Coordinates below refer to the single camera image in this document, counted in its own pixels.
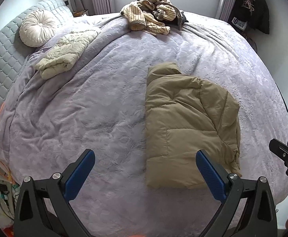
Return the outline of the round cream cushion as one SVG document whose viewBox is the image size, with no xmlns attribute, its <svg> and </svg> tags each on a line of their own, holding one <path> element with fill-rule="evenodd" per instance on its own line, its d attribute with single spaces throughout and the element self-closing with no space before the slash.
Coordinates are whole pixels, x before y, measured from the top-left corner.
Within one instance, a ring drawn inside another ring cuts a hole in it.
<svg viewBox="0 0 288 237">
<path fill-rule="evenodd" d="M 19 37 L 28 47 L 38 48 L 46 44 L 57 28 L 57 18 L 48 10 L 29 13 L 19 27 Z"/>
</svg>

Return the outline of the cream folded jacket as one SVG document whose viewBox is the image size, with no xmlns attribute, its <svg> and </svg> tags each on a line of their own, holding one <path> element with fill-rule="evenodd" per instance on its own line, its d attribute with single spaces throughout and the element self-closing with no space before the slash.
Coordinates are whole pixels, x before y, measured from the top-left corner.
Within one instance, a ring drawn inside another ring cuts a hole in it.
<svg viewBox="0 0 288 237">
<path fill-rule="evenodd" d="M 69 32 L 48 50 L 34 68 L 39 71 L 43 80 L 69 71 L 100 33 L 98 27 Z"/>
</svg>

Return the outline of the black hanging coat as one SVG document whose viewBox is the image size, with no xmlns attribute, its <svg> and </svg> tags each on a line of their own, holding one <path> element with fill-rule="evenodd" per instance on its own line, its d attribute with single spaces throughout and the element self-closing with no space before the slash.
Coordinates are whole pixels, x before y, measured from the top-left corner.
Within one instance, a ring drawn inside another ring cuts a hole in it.
<svg viewBox="0 0 288 237">
<path fill-rule="evenodd" d="M 235 0 L 228 23 L 240 31 L 249 26 L 251 29 L 269 34 L 269 18 L 266 0 Z"/>
</svg>

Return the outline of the black garment on bed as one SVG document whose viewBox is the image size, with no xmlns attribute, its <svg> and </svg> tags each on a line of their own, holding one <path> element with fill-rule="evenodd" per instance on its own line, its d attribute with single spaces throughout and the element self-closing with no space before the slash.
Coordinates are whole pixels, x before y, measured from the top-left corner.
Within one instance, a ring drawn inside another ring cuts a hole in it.
<svg viewBox="0 0 288 237">
<path fill-rule="evenodd" d="M 184 12 L 179 11 L 176 13 L 175 19 L 168 21 L 166 20 L 165 23 L 169 26 L 176 27 L 177 29 L 181 29 L 184 23 L 188 23 L 188 20 L 186 19 Z"/>
</svg>

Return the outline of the lavender bed quilt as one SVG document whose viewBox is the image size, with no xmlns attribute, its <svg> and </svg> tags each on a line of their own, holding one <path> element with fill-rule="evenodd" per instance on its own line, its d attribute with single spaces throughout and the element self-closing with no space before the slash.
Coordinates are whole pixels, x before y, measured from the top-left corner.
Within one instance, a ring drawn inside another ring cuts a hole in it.
<svg viewBox="0 0 288 237">
<path fill-rule="evenodd" d="M 240 168 L 244 178 L 265 176 L 274 201 L 288 195 L 288 177 L 269 151 L 288 140 L 288 116 L 270 72 L 229 24 L 189 13 L 168 35 L 129 29 L 111 16 L 69 71 L 43 80 L 34 65 L 57 39 L 92 18 L 75 19 L 28 56 L 0 113 L 0 160 L 13 177 L 50 177 L 87 148 L 96 164 L 74 211 L 96 236 L 197 236 L 219 203 L 208 190 L 146 186 L 146 76 L 150 66 L 175 62 L 184 75 L 227 89 L 240 106 Z"/>
</svg>

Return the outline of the grey quilted headboard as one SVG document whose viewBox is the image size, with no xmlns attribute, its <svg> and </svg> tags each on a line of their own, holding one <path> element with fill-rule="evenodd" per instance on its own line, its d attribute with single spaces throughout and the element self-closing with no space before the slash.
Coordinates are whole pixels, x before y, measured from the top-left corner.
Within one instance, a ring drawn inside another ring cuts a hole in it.
<svg viewBox="0 0 288 237">
<path fill-rule="evenodd" d="M 19 37 L 19 27 L 23 19 L 35 10 L 48 10 L 56 17 L 57 26 L 73 18 L 68 2 L 64 0 L 42 0 L 28 8 L 0 30 L 0 107 L 23 70 L 26 57 L 34 48 L 24 45 Z"/>
</svg>

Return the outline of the power strip with plugs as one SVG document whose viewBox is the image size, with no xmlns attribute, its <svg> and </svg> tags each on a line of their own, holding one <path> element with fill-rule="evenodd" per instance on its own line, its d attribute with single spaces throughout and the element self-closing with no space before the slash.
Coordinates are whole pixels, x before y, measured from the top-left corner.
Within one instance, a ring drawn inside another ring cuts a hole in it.
<svg viewBox="0 0 288 237">
<path fill-rule="evenodd" d="M 0 209 L 11 220 L 15 218 L 19 192 L 19 184 L 0 181 Z"/>
</svg>

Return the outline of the tan puffer jacket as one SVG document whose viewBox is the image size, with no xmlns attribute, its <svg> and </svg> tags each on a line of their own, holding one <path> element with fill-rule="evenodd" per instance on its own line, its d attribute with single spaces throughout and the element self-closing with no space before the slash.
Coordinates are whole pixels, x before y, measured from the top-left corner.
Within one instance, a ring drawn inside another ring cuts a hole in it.
<svg viewBox="0 0 288 237">
<path fill-rule="evenodd" d="M 184 75 L 176 63 L 148 69 L 145 95 L 146 184 L 202 188 L 195 155 L 205 150 L 227 172 L 240 174 L 239 103 L 223 87 Z"/>
</svg>

